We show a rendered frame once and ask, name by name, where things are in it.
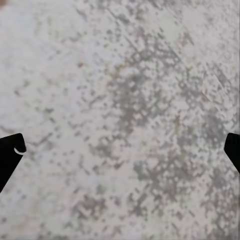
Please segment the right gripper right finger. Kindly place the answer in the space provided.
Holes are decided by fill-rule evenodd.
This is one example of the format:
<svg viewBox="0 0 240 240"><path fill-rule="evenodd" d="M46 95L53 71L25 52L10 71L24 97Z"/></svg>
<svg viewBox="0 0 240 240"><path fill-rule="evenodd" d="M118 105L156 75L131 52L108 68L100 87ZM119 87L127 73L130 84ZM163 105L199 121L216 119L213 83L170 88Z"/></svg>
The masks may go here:
<svg viewBox="0 0 240 240"><path fill-rule="evenodd" d="M224 151L240 173L240 135L229 133L225 141Z"/></svg>

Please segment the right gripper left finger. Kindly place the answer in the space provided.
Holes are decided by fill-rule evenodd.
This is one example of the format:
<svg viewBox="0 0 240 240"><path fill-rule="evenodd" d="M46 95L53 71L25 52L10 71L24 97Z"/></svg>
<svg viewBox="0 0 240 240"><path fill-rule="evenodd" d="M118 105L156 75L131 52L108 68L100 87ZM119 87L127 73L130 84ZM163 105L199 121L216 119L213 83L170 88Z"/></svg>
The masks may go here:
<svg viewBox="0 0 240 240"><path fill-rule="evenodd" d="M0 138L0 193L15 171L24 155L29 155L34 147L26 143L22 133Z"/></svg>

